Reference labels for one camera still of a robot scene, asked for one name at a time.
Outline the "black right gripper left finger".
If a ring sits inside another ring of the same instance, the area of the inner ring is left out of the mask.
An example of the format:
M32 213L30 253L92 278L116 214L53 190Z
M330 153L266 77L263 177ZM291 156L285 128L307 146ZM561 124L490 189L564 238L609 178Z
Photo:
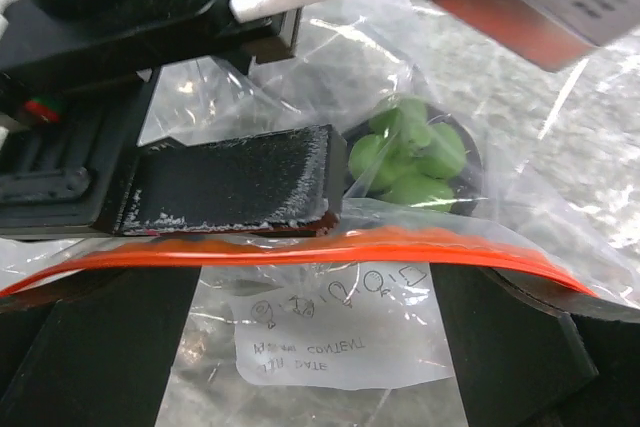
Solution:
M83 271L2 297L2 425L154 425L199 276Z

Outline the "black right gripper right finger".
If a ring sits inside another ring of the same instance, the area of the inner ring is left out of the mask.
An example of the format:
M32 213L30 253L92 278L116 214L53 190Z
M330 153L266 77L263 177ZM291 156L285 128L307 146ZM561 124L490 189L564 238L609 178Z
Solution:
M637 309L516 272L431 274L469 425L638 425Z

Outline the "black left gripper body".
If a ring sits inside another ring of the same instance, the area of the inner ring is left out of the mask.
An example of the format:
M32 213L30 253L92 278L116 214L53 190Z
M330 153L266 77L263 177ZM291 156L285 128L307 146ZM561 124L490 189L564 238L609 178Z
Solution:
M138 143L165 66L241 72L294 52L301 13L247 23L230 0L16 0L1 36L1 233L16 240L155 235L219 220L220 162Z

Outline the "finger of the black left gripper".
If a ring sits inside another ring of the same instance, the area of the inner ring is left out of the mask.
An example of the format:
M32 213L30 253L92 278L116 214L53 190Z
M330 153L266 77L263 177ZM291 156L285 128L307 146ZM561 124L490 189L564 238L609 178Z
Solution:
M119 236L248 233L316 237L339 222L347 144L314 125L143 150Z

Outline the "dark round fake fruit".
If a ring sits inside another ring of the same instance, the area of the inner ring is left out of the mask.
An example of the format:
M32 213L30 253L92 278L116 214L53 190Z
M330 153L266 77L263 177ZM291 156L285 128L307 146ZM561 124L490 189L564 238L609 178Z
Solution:
M348 197L461 216L472 215L481 199L476 142L452 114L422 98L390 95L344 137Z

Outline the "clear zip top bag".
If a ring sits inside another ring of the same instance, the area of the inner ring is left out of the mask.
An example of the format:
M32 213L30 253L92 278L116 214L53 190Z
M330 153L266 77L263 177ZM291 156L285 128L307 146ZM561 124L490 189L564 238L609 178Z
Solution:
M558 74L423 0L308 8L298 53L164 67L138 143L344 132L393 94L459 121L484 167L470 216L351 198L316 237L1 233L1 299L83 271L200 272L152 426L471 426L431 267L545 279L639 312L639 35Z

